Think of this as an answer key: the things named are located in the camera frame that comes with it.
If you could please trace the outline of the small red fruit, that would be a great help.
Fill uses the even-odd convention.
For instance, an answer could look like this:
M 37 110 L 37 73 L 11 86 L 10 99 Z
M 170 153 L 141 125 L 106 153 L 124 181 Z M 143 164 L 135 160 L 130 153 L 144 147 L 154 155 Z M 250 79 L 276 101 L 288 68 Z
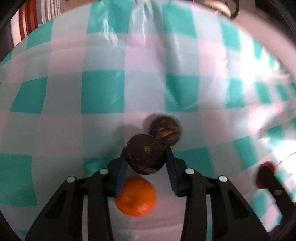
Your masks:
M 275 165 L 271 161 L 267 161 L 261 164 L 258 168 L 257 175 L 255 178 L 255 184 L 257 188 L 264 189 L 267 188 L 271 183 L 272 178 L 275 173 Z

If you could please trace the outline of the teal white checkered tablecloth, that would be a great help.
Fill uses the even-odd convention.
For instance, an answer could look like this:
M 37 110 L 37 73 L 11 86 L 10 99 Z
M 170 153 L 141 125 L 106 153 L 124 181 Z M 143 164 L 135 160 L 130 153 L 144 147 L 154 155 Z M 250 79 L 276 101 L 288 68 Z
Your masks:
M 96 1 L 38 27 L 1 63 L 1 211 L 19 238 L 69 176 L 85 178 L 175 117 L 176 157 L 227 176 L 267 230 L 272 161 L 295 197 L 295 80 L 248 32 L 184 1 Z

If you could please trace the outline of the orange tangerine on table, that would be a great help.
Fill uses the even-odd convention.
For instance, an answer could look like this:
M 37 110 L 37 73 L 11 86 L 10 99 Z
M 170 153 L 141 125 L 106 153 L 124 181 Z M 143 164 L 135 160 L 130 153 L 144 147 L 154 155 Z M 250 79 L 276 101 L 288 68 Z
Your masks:
M 157 202 L 154 186 L 145 178 L 130 177 L 114 198 L 117 208 L 127 216 L 140 217 L 150 213 Z

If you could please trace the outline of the dark brown round fruit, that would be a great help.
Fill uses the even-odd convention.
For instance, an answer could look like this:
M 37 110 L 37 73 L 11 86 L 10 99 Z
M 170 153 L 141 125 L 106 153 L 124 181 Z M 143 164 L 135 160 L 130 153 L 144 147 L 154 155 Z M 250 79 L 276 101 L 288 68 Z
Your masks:
M 165 164 L 165 148 L 153 136 L 137 134 L 126 144 L 125 159 L 136 173 L 150 175 Z

